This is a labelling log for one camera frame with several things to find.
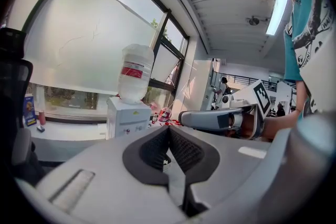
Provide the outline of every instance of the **water bottle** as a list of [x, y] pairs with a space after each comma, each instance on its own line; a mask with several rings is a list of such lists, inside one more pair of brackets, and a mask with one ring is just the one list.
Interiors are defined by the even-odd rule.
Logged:
[[152, 118], [152, 124], [155, 124], [156, 122], [157, 122], [157, 120], [158, 120], [158, 114], [157, 113], [155, 113], [154, 115], [153, 115], [153, 118]]
[[131, 44], [122, 50], [123, 64], [118, 80], [122, 102], [140, 103], [147, 87], [154, 62], [154, 52], [145, 45]]

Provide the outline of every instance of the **poster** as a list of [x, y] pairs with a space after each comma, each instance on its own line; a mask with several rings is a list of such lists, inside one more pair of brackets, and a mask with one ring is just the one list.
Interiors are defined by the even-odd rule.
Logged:
[[25, 118], [25, 122], [27, 126], [36, 124], [33, 96], [25, 96], [24, 103], [23, 103], [23, 116]]

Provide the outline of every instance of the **office chair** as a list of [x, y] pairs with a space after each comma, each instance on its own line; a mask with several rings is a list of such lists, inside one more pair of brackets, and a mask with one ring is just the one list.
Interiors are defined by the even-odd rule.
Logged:
[[0, 29], [0, 128], [3, 160], [14, 176], [35, 185], [44, 175], [29, 129], [23, 126], [23, 102], [33, 65], [21, 59], [25, 33]]

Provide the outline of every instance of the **tree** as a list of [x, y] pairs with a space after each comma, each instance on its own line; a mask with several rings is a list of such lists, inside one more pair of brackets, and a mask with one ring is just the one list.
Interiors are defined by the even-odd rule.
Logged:
[[[158, 28], [159, 24], [157, 23], [156, 19], [154, 18], [153, 21], [151, 22], [151, 25], [154, 26], [156, 29]], [[169, 40], [169, 42], [171, 43], [172, 40], [168, 37], [168, 34], [167, 34], [167, 27], [164, 28], [164, 31], [163, 31], [163, 36]]]

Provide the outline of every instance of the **white t-shirt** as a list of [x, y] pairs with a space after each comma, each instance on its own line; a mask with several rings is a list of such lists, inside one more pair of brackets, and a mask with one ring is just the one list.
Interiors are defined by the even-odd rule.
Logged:
[[224, 94], [224, 92], [226, 90], [226, 84], [222, 83], [219, 88], [222, 90], [222, 92], [217, 97], [216, 106], [218, 106], [219, 108], [221, 108], [222, 107], [223, 94]]

